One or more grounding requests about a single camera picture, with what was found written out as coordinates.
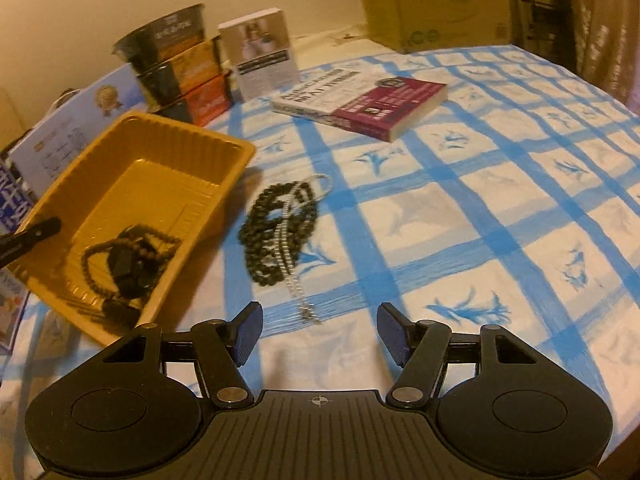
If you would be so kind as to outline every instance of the yellow plastic tray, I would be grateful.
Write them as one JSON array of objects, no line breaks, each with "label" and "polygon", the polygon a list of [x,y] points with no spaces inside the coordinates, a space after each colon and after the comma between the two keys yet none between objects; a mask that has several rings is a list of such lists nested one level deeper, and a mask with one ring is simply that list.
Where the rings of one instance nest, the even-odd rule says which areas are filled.
[{"label": "yellow plastic tray", "polygon": [[[82,277],[82,252],[136,224],[182,240],[142,308],[138,323],[151,322],[197,241],[219,225],[225,198],[254,153],[246,140],[192,124],[124,115],[66,168],[20,226],[21,231],[57,216],[60,232],[37,243],[10,269],[51,308],[108,345],[126,329],[102,315],[102,298]],[[89,263],[94,279],[115,290],[106,255]]]}]

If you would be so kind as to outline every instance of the metal pivot screw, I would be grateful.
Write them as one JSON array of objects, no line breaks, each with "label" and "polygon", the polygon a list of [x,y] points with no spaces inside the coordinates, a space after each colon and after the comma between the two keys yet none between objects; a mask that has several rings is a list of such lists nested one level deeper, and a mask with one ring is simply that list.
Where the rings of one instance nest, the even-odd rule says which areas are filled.
[{"label": "metal pivot screw", "polygon": [[391,396],[399,402],[418,402],[423,396],[423,393],[418,388],[412,386],[403,386],[393,390]]},{"label": "metal pivot screw", "polygon": [[218,390],[216,394],[216,397],[219,400],[222,402],[228,402],[229,404],[245,400],[248,396],[249,394],[244,388],[238,388],[237,386],[222,388],[221,390]]}]

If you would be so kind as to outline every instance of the blue checkered tablecloth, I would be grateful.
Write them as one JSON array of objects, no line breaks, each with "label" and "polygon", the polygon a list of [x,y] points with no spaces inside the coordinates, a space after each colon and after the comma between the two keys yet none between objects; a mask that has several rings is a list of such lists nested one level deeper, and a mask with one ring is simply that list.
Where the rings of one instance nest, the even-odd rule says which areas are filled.
[{"label": "blue checkered tablecloth", "polygon": [[[446,82],[449,100],[393,144],[275,114],[267,99],[210,126],[258,148],[230,212],[275,182],[333,179],[298,266],[323,323],[303,323],[284,284],[249,280],[244,215],[230,213],[226,235],[194,256],[202,272],[176,284],[193,282],[174,325],[258,300],[264,331],[241,369],[252,389],[384,393],[398,369],[376,335],[382,301],[455,332],[499,323],[605,399],[610,451],[640,420],[640,120],[512,46],[364,57],[305,77],[333,66]],[[2,480],[41,471],[22,430],[28,402],[97,350],[30,304],[0,387]],[[452,368],[449,384],[469,374]],[[171,375],[196,388],[190,370]]]}]

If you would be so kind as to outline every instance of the silver chain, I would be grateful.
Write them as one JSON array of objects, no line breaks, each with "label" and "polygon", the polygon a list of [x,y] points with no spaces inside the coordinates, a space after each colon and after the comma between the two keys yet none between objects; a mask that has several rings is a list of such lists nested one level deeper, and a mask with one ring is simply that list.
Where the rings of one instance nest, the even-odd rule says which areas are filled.
[{"label": "silver chain", "polygon": [[[311,198],[306,202],[300,202],[298,199],[296,199],[296,192],[302,188],[303,184],[309,184],[309,186],[311,186],[311,183],[314,180],[322,179],[326,180],[327,184],[326,187],[317,196],[314,193],[311,193]],[[310,177],[307,177],[305,180],[300,180],[293,187],[293,189],[289,191],[289,194],[284,199],[284,207],[282,208],[282,222],[278,224],[274,236],[276,243],[276,261],[278,263],[280,271],[282,272],[282,275],[284,276],[284,280],[287,283],[289,293],[298,302],[298,309],[300,310],[300,314],[302,314],[302,319],[311,320],[316,324],[320,324],[321,321],[314,312],[313,304],[306,298],[305,291],[302,289],[302,286],[298,281],[298,277],[294,274],[295,268],[291,259],[291,253],[289,252],[289,243],[287,242],[287,229],[289,226],[289,217],[291,215],[292,208],[300,208],[310,202],[320,202],[329,194],[331,188],[331,177],[324,173],[315,173]]]}]

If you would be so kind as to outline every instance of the orange label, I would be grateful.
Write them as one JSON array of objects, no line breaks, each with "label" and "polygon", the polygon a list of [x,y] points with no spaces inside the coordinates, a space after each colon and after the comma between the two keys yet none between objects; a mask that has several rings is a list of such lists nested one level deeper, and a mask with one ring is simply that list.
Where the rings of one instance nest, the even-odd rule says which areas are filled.
[{"label": "orange label", "polygon": [[172,59],[171,64],[183,95],[220,74],[211,41],[191,47]]},{"label": "orange label", "polygon": [[218,76],[185,96],[193,124],[206,126],[220,114],[229,110],[231,102],[226,96],[225,77]]},{"label": "orange label", "polygon": [[167,46],[160,50],[158,53],[158,57],[160,61],[164,61],[165,59],[169,59],[170,57],[176,56],[180,54],[183,50],[187,50],[191,48],[193,45],[197,44],[202,40],[201,35],[190,36],[189,38],[185,38],[180,43]]}]

